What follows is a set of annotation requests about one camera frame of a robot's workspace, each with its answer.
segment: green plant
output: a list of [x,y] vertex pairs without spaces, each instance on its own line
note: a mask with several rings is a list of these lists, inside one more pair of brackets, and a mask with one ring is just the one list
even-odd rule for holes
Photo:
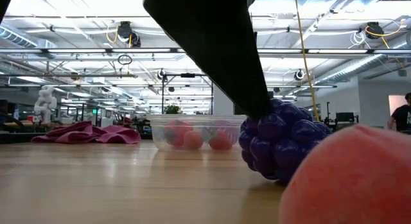
[[176,105],[168,105],[164,112],[165,114],[178,114],[180,112],[180,107]]

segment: pink fabric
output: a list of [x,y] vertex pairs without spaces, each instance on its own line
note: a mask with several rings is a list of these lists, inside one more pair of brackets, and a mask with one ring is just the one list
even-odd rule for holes
[[129,128],[110,125],[105,128],[94,127],[91,121],[83,121],[71,126],[56,127],[44,136],[34,137],[32,142],[56,142],[64,144],[125,143],[137,144],[140,134]]

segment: ceiling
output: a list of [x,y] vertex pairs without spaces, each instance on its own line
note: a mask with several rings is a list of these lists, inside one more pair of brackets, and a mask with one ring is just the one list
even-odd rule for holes
[[[58,48],[127,48],[127,43],[119,39],[111,43],[107,36],[109,36],[109,39],[114,40],[116,27],[119,23],[121,21],[130,21],[131,27],[141,38],[141,47],[179,47],[147,14],[142,4],[143,0],[12,0],[2,26],[13,29],[13,31],[33,41],[39,39],[48,40]],[[329,13],[330,8],[335,8],[335,6],[339,6],[338,13]],[[403,19],[401,30],[386,37],[389,43],[392,39],[408,32],[411,26],[411,19],[409,19],[410,6],[410,1],[302,0],[299,5],[302,30],[303,32],[311,30],[308,35],[304,36],[305,48],[368,48],[365,42],[369,45],[369,48],[381,48],[383,45],[381,39],[364,39],[361,41],[361,44],[357,43],[356,45],[353,40],[355,32],[360,27],[366,27],[367,22],[379,22],[386,34],[392,33],[399,28],[400,21]],[[252,15],[253,27],[259,32],[257,39],[258,48],[301,48],[294,1],[256,0],[249,10]],[[6,39],[0,39],[0,48],[21,48],[21,46]],[[122,66],[116,61],[113,61],[111,64],[104,60],[89,61],[87,58],[92,57],[92,55],[57,55],[55,59],[48,60],[49,67],[47,68],[46,61],[42,60],[39,62],[36,60],[35,55],[9,55],[9,57],[16,58],[18,61],[26,61],[27,64],[32,65],[34,70],[20,69],[28,73],[39,74],[39,70],[45,73],[46,69],[52,69],[53,74],[113,75],[104,79],[61,79],[65,83],[73,84],[100,82],[109,84],[158,85],[161,84],[161,81],[157,78],[157,73],[161,69],[167,74],[202,74],[201,70],[185,53],[133,54],[131,56],[133,62],[130,65]],[[62,60],[59,60],[59,57],[75,57],[78,58],[78,61],[62,62]],[[345,56],[335,56],[333,58],[316,58],[311,56],[307,59],[307,65],[314,77],[320,77],[349,60],[350,57]],[[262,56],[261,65],[265,72],[267,83],[279,85],[301,84],[301,82],[297,82],[293,78],[296,71],[304,69],[304,60],[300,56],[291,58]],[[374,70],[370,69],[370,74],[384,71],[384,68],[386,70],[387,67],[395,68],[394,64],[388,63],[385,67]],[[130,73],[138,77],[125,78],[115,75],[119,74],[120,69],[122,74]],[[1,69],[0,71],[8,73],[7,69]],[[390,76],[390,80],[396,80],[395,75],[392,74]],[[211,88],[209,86],[211,81],[208,78],[176,77],[169,84],[203,86],[176,87],[174,92],[169,92],[166,89],[166,95],[170,97],[166,105],[180,104],[187,113],[196,111],[207,112],[209,110],[211,106],[211,100],[209,99],[211,95]],[[87,89],[87,91],[89,91],[89,94],[99,95],[100,98],[107,96],[124,98],[125,93],[134,99],[145,99],[144,106],[146,107],[152,106],[155,108],[159,104],[161,105],[161,102],[158,104],[158,99],[161,99],[159,94],[159,92],[161,93],[161,87],[125,87],[121,89],[121,92],[110,92],[109,95],[102,94],[100,89]],[[184,100],[180,96],[173,95],[192,95],[196,96],[196,99]]]

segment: red ball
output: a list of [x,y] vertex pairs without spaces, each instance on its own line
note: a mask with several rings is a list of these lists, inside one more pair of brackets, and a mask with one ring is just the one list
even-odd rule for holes
[[226,132],[217,130],[208,142],[213,150],[230,150],[232,143]]
[[166,124],[164,127],[164,136],[169,145],[175,148],[181,148],[184,145],[184,135],[190,131],[193,131],[191,124],[175,120]]
[[184,134],[184,149],[197,150],[203,145],[203,137],[198,131],[189,131]]

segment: purple squishy ball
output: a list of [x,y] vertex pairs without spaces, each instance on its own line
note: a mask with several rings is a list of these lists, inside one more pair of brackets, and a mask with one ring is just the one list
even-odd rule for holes
[[241,156],[249,168],[269,180],[286,185],[301,162],[331,134],[323,123],[292,103],[271,99],[271,114],[241,125]]

